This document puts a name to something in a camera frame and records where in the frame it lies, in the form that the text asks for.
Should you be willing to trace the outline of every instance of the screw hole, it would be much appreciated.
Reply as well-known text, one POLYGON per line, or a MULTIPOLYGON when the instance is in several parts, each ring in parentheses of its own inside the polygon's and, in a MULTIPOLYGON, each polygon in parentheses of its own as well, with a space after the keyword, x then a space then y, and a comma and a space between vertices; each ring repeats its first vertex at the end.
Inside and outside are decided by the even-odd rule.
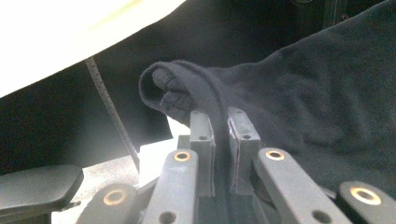
POLYGON ((164 212, 160 215, 160 223, 162 224, 171 224, 176 220, 176 215, 171 212, 164 212))
POLYGON ((332 219, 329 215, 319 210, 312 212, 312 217, 320 223, 332 223, 332 219))
POLYGON ((122 189, 111 190, 103 199, 106 205, 117 205, 122 203, 126 198, 126 194, 122 189))
POLYGON ((374 199, 373 195, 370 195, 370 194, 368 194, 365 191, 358 191, 358 194, 359 194, 359 196, 361 196, 362 198, 367 199, 367 200, 373 200, 374 199))
POLYGON ((381 204, 381 198, 374 192, 369 189, 364 188, 351 188, 350 193, 357 200, 362 203, 367 203, 370 205, 379 205, 381 204))
POLYGON ((270 153, 270 156, 272 156, 272 157, 274 157, 274 158, 280 158, 280 157, 282 157, 282 155, 280 155, 280 154, 277 153, 277 152, 271 152, 271 153, 270 153))
POLYGON ((187 154, 185 154, 185 153, 180 153, 180 154, 177 155, 177 158, 178 158, 178 159, 181 159, 181 160, 184 160, 184 159, 187 158, 187 154))
POLYGON ((283 159, 285 159, 285 156, 278 151, 267 151, 265 155, 273 161, 282 161, 283 159))
POLYGON ((187 152, 178 152, 174 156, 176 161, 187 161, 190 159, 190 157, 191 157, 191 155, 187 152))

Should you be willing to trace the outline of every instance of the black fabric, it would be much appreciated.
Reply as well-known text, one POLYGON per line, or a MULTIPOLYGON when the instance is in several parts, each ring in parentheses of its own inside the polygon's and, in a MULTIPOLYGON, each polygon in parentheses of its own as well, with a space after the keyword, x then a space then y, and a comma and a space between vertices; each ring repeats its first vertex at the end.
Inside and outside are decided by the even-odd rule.
POLYGON ((217 162, 228 160, 227 107, 235 106, 247 112, 266 147, 287 150, 323 187, 359 180, 394 198, 395 36, 392 0, 259 63, 155 63, 139 90, 146 105, 186 124, 192 109, 205 111, 220 149, 217 162))

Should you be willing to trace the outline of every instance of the metal rod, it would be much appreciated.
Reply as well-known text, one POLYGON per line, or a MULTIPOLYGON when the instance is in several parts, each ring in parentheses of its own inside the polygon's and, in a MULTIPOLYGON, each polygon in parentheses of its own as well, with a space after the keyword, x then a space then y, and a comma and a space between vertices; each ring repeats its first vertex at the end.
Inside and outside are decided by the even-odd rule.
POLYGON ((93 83, 95 84, 95 87, 98 90, 103 103, 105 104, 108 115, 111 117, 114 124, 116 125, 116 128, 120 133, 122 142, 125 145, 128 153, 131 155, 132 160, 134 161, 134 165, 137 169, 137 172, 139 172, 140 160, 137 157, 136 149, 134 148, 134 144, 132 143, 131 138, 126 132, 122 120, 120 119, 119 113, 117 112, 117 109, 114 106, 113 101, 111 100, 111 97, 108 94, 108 91, 106 90, 105 82, 102 80, 102 77, 99 73, 95 60, 93 59, 93 57, 90 57, 85 60, 85 64, 87 64, 93 83))

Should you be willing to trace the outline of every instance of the brass grommet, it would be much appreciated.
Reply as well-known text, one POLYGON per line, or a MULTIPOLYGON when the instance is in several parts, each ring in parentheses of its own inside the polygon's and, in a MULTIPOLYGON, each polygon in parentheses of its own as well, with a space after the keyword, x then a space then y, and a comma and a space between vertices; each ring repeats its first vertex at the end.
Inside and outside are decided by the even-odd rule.
POLYGON ((105 205, 117 205, 122 203, 126 198, 126 193, 122 189, 113 189, 111 190, 104 198, 103 203, 105 205))
POLYGON ((354 198, 361 201, 362 203, 367 203, 370 205, 381 204, 381 199, 379 198, 379 196, 369 189, 351 188, 350 193, 354 198))
POLYGON ((190 153, 188 152, 178 152, 177 154, 175 154, 174 159, 175 161, 188 161, 191 158, 190 153))
POLYGON ((285 159, 283 153, 279 151, 267 151, 265 155, 273 161, 282 161, 283 159, 285 159))

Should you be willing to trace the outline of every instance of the white fabric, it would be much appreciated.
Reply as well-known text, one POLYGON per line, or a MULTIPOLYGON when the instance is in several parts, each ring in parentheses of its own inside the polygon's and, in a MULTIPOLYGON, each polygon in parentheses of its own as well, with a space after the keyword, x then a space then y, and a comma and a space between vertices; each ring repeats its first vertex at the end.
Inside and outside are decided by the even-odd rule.
POLYGON ((2 1, 0 97, 116 44, 184 1, 2 1))

